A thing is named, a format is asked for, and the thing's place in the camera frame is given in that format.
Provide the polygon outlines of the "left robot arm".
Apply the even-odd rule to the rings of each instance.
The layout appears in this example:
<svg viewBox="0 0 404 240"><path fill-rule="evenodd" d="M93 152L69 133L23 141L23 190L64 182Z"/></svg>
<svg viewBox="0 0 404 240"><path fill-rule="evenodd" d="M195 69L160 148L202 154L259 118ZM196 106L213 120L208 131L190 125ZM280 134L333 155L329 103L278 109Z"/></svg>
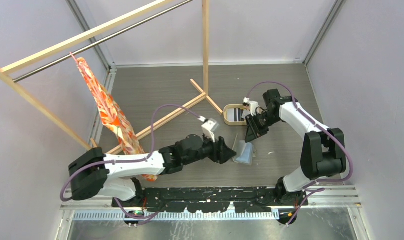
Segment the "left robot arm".
<svg viewBox="0 0 404 240"><path fill-rule="evenodd" d="M171 175L204 159L222 165L236 154L223 137L212 140L195 134L153 153L115 155L103 153L100 147L92 148L69 165L71 197L63 197L62 201L83 201L101 195L138 207L143 193L139 183L130 177Z"/></svg>

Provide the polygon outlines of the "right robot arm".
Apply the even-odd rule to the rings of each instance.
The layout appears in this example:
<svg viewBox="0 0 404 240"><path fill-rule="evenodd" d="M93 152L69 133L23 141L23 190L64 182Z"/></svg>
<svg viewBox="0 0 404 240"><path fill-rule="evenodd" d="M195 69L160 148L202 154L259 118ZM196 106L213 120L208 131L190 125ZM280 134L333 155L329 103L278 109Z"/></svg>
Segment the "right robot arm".
<svg viewBox="0 0 404 240"><path fill-rule="evenodd" d="M250 143L269 132L279 122L287 123L302 138L299 167L275 185L275 198L281 205L289 205L303 195L303 189L316 180L341 174L347 169L344 133L329 128L307 113L292 96L281 96L278 89L263 94L266 108L259 103L243 99L246 121L245 142Z"/></svg>

